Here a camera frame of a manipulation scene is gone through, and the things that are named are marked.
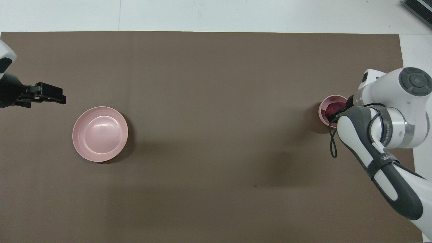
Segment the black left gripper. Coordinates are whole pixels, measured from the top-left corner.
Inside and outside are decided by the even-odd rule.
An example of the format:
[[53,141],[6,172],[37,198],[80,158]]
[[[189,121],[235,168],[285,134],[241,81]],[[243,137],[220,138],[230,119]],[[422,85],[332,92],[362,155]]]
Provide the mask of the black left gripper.
[[58,103],[65,105],[66,96],[63,89],[38,82],[33,86],[26,85],[26,90],[20,80],[13,74],[5,73],[0,79],[0,109],[9,106],[31,108],[31,103]]

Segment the brown table mat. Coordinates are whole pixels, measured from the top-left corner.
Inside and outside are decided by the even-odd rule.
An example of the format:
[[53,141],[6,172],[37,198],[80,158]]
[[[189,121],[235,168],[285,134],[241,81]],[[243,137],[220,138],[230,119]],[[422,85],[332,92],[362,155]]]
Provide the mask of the brown table mat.
[[[403,67],[396,34],[15,32],[8,69],[66,105],[0,109],[0,243],[421,242],[318,107]],[[128,141],[74,148],[106,106]]]

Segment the grey ribbed device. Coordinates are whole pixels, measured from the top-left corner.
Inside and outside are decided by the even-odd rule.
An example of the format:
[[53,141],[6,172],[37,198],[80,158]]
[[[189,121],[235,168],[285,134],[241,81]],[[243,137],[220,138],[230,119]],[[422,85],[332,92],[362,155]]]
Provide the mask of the grey ribbed device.
[[402,5],[432,29],[432,0],[403,0]]

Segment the pink small bowl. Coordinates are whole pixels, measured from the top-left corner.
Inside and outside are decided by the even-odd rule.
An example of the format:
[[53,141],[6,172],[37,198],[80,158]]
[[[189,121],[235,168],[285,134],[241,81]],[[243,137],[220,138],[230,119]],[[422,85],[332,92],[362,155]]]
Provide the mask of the pink small bowl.
[[337,127],[337,123],[332,123],[330,124],[330,122],[326,119],[325,117],[325,109],[327,108],[327,106],[331,103],[336,103],[336,102],[342,102],[342,103],[346,103],[347,102],[347,98],[340,96],[340,95],[330,95],[328,97],[326,97],[319,105],[318,108],[318,116],[320,118],[320,120],[326,125],[326,126],[330,126],[331,128],[335,129]]

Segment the pink round plate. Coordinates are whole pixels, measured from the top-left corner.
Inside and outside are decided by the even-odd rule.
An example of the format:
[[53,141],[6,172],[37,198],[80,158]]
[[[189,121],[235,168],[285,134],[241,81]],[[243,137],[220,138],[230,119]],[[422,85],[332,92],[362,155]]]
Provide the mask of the pink round plate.
[[128,134],[128,124],[119,111],[98,106],[88,109],[77,119],[72,130],[72,142],[82,158],[103,163],[122,152]]

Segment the dark red apple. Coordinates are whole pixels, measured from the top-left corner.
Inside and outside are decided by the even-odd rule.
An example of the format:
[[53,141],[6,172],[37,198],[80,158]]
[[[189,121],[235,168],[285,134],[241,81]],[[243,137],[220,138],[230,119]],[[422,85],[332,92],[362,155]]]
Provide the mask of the dark red apple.
[[329,119],[328,117],[335,116],[335,113],[336,114],[340,113],[340,110],[341,109],[343,110],[345,107],[346,107],[346,103],[342,103],[342,102],[331,103],[325,109],[325,113],[324,113],[325,117]]

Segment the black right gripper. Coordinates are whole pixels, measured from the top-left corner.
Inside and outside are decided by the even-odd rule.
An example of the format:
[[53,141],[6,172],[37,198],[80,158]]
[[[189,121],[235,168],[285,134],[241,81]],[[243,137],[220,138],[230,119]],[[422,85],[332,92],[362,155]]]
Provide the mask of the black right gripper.
[[330,123],[336,123],[344,112],[346,112],[348,109],[350,109],[351,107],[354,107],[354,106],[355,106],[354,95],[351,95],[347,99],[346,106],[344,109],[338,109],[338,110],[327,109],[326,110],[326,119]]

